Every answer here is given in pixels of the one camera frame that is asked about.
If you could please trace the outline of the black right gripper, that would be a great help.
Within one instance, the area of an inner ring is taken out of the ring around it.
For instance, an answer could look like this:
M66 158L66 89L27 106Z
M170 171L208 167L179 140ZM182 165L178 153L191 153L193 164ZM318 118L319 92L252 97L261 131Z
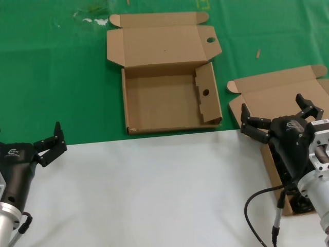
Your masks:
M303 136L308 117L321 120L323 110L301 94L296 95L300 112L296 116L278 117L271 121L250 115L245 103L241 107L241 133L261 142L274 145L283 164L293 180L300 180L309 166L309 151Z

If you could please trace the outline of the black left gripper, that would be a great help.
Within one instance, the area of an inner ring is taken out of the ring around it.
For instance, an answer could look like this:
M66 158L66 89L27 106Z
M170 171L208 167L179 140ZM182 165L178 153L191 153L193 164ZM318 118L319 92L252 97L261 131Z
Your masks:
M37 164L46 167L65 151L67 145L59 121L52 137L34 144L1 143L1 175L6 182L1 202L24 210Z

